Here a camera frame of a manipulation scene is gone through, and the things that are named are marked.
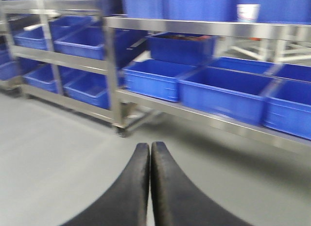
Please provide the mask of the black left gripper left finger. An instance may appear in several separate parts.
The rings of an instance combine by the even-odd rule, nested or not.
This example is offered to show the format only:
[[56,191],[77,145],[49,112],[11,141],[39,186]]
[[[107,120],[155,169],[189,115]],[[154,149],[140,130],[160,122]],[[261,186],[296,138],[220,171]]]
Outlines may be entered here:
[[139,143],[115,182],[65,226],[145,226],[150,178],[150,149]]

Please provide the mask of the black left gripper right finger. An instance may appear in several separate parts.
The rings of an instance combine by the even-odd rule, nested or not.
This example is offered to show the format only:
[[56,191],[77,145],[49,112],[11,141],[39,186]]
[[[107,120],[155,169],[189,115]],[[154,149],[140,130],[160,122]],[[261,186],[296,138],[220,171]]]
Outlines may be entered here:
[[162,141],[152,143],[151,197],[157,226],[249,225],[205,195]]

